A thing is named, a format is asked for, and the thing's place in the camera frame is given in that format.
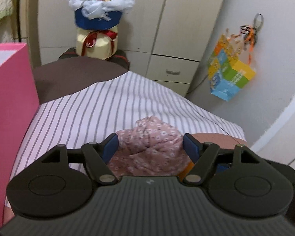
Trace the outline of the pink floral fabric cap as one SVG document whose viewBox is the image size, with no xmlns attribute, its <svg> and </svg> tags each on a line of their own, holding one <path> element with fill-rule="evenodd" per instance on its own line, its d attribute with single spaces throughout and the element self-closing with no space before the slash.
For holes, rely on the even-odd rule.
<svg viewBox="0 0 295 236">
<path fill-rule="evenodd" d="M 122 176 L 178 176 L 191 161 L 183 149 L 183 135 L 161 119 L 140 119 L 131 129 L 117 132 L 119 148 L 108 167 Z"/>
</svg>

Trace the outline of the orange ball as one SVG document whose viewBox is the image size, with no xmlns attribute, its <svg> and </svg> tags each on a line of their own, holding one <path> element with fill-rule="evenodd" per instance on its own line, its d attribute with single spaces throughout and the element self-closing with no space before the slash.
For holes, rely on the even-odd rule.
<svg viewBox="0 0 295 236">
<path fill-rule="evenodd" d="M 178 174 L 178 178 L 181 182 L 184 180 L 186 175 L 188 175 L 188 173 L 191 171 L 191 169 L 193 169 L 193 167 L 194 167 L 194 163 L 190 161 L 187 164 L 187 166 L 184 168 L 184 170 Z"/>
</svg>

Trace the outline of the striped pink bed sheet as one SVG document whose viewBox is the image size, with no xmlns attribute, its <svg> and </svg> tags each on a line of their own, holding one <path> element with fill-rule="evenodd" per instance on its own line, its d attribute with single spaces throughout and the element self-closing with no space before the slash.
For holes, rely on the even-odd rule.
<svg viewBox="0 0 295 236">
<path fill-rule="evenodd" d="M 200 143 L 246 142 L 240 126 L 123 67 L 84 58 L 58 60 L 33 72 L 40 106 L 26 132 L 7 187 L 26 235 L 167 235 L 215 230 L 219 208 L 202 186 L 178 176 L 122 176 L 95 186 L 81 147 L 155 116 Z"/>
</svg>

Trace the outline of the white door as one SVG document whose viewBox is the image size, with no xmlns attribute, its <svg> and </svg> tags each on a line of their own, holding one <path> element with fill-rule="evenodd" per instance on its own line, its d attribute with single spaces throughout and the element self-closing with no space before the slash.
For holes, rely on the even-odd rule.
<svg viewBox="0 0 295 236">
<path fill-rule="evenodd" d="M 290 165 L 295 169 L 295 95 L 251 149 L 265 159 Z"/>
</svg>

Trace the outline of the colourful paper gift bag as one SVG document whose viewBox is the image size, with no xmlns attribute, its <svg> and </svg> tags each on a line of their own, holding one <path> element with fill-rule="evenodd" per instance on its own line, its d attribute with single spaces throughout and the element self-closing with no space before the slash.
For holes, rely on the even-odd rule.
<svg viewBox="0 0 295 236">
<path fill-rule="evenodd" d="M 222 34 L 208 59 L 210 93 L 230 101 L 256 75 L 252 67 L 253 45 L 240 35 Z"/>
</svg>

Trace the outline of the pink cardboard storage box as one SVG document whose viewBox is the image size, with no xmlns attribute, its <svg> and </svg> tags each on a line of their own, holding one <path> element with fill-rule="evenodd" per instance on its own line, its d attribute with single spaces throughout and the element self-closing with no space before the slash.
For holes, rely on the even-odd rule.
<svg viewBox="0 0 295 236">
<path fill-rule="evenodd" d="M 0 227 L 10 173 L 38 107 L 27 45 L 0 44 Z"/>
</svg>

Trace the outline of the cream gift box red ribbon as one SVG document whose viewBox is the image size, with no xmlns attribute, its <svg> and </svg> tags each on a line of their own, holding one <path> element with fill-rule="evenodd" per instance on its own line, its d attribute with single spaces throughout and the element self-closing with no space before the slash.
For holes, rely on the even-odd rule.
<svg viewBox="0 0 295 236">
<path fill-rule="evenodd" d="M 85 30 L 77 28 L 76 53 L 106 60 L 112 57 L 118 46 L 118 26 L 108 30 Z"/>
</svg>

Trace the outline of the beige wardrobe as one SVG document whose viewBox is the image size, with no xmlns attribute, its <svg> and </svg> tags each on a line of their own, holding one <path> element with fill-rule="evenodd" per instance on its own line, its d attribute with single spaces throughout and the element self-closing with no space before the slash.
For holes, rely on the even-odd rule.
<svg viewBox="0 0 295 236">
<path fill-rule="evenodd" d="M 223 0 L 135 0 L 118 30 L 118 48 L 130 69 L 186 95 L 207 47 Z M 74 14 L 66 0 L 39 0 L 42 64 L 76 44 Z"/>
</svg>

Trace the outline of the flower bouquet blue wrap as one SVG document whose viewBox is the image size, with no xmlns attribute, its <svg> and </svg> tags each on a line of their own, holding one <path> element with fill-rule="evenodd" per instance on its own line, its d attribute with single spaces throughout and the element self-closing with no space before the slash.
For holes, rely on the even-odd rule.
<svg viewBox="0 0 295 236">
<path fill-rule="evenodd" d="M 66 0 L 74 12 L 75 23 L 84 30 L 108 30 L 118 25 L 135 0 Z"/>
</svg>

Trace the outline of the black clothes rack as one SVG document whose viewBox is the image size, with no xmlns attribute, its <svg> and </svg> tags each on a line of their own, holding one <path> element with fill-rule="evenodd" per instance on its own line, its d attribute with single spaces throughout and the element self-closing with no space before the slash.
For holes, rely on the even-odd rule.
<svg viewBox="0 0 295 236">
<path fill-rule="evenodd" d="M 18 36 L 17 40 L 18 40 L 18 42 L 22 41 L 20 5 L 21 5 L 21 0 L 16 0 L 16 19 L 17 19 L 17 36 Z"/>
</svg>

